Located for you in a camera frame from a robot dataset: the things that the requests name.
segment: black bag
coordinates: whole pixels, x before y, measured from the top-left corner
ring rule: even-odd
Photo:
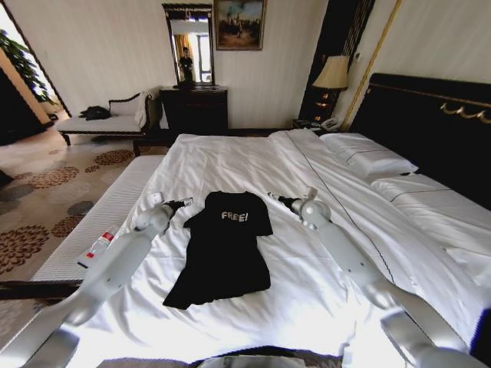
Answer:
[[[84,117],[85,120],[104,120],[110,117],[110,112],[100,106],[89,106],[79,117]]]

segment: bottle label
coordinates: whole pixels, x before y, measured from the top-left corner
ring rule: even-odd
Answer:
[[[105,232],[104,234],[102,234],[102,237],[105,238],[105,239],[107,239],[110,242],[111,240],[113,240],[114,235],[112,235],[109,232]]]

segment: white bed sheet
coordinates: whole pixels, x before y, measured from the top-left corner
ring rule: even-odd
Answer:
[[[491,212],[421,174],[371,185],[491,294]]]
[[[384,260],[305,158],[377,245]],[[166,199],[192,196],[194,204],[178,211],[130,284],[95,318],[76,329],[81,343],[70,367],[131,356],[190,362],[264,345],[341,354],[356,329],[368,325],[367,321],[374,324],[381,313],[372,313],[373,308],[341,273],[316,234],[266,196],[269,191],[299,196],[307,186],[319,190],[319,199],[331,206],[333,222],[351,233],[382,272],[391,278],[388,267],[397,285],[424,297],[470,342],[483,309],[482,290],[433,239],[331,158],[316,135],[305,130],[274,133],[269,138],[182,135],[148,182],[120,233],[129,231],[138,214],[150,206],[148,194],[152,192],[161,191]],[[274,235],[259,238],[258,247],[272,286],[185,311],[163,307],[163,299],[185,265],[189,230],[183,223],[216,190],[247,190],[268,206]]]

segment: white wall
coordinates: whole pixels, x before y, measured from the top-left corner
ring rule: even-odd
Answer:
[[[381,8],[381,2],[387,2],[387,8]],[[381,33],[374,28],[383,27],[385,22],[376,25],[371,19],[388,18],[391,2],[394,1],[375,2],[365,33],[373,36]],[[403,0],[371,73],[491,83],[490,19],[489,0]],[[346,106],[352,101],[352,91],[358,84],[353,83],[341,95],[342,101],[335,111],[339,117],[344,118]]]
[[[24,39],[22,38],[20,33],[18,33],[14,22],[9,18],[7,12],[5,11],[3,4],[0,4],[0,28],[7,32],[8,38],[15,42],[18,42],[22,46],[27,47],[27,45],[24,43]],[[34,64],[34,69],[38,74],[38,78],[46,86],[46,91],[48,92],[48,95],[50,97],[56,96],[53,89],[51,88],[51,85],[49,84],[49,81],[46,79],[43,70],[38,66],[38,62],[36,61],[36,59],[34,59],[31,54],[25,54],[25,57]]]
[[[327,1],[269,0],[262,51],[215,51],[231,127],[284,127],[298,116]],[[161,2],[6,0],[73,114],[176,83]]]
[[[334,108],[334,115],[340,121],[344,120],[344,117],[350,108],[351,101],[356,94],[361,78],[367,69],[371,56],[374,53],[375,47],[377,46],[378,40],[382,35],[382,31],[384,30],[395,4],[396,0],[377,0],[374,4],[374,8],[367,21],[367,26],[361,36],[360,44],[356,50],[357,53],[360,53],[360,57],[357,61],[353,61],[350,66],[348,73],[349,87],[344,92],[341,92],[336,107]]]

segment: floor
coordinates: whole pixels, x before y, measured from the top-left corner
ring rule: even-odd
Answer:
[[[14,177],[0,188],[0,281],[27,281],[133,159],[131,139],[71,136],[53,129],[0,146],[0,169]],[[142,147],[142,154],[165,154]],[[36,301],[0,301],[0,349],[41,309]],[[308,366],[341,360],[295,351]],[[173,361],[107,361],[99,368],[184,368]]]

